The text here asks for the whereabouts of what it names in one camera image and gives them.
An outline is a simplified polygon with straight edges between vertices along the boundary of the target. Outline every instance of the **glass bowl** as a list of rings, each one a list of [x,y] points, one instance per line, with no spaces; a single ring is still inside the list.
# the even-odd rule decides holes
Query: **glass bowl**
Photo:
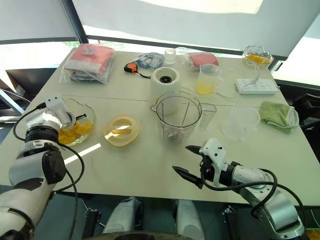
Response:
[[[252,61],[257,66],[263,67],[268,66],[274,58],[270,53],[265,51],[263,46],[250,45],[244,49],[242,59],[245,64],[248,61]]]
[[[90,106],[72,98],[68,98],[64,103],[76,117],[86,114],[86,117],[77,120],[72,128],[62,128],[59,131],[59,142],[71,147],[83,143],[91,135],[96,115]]]

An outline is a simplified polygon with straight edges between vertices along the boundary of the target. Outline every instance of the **green towel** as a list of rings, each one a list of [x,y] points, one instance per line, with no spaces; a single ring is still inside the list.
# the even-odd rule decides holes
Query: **green towel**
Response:
[[[264,101],[259,113],[263,123],[287,134],[299,125],[298,113],[293,106]]]

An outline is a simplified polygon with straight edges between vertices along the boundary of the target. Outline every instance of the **power strip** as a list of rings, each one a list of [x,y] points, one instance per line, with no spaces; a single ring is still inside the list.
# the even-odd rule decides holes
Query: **power strip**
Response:
[[[235,86],[240,94],[276,94],[278,86],[272,79],[259,79],[257,82],[252,83],[252,79],[241,78],[237,79]]]

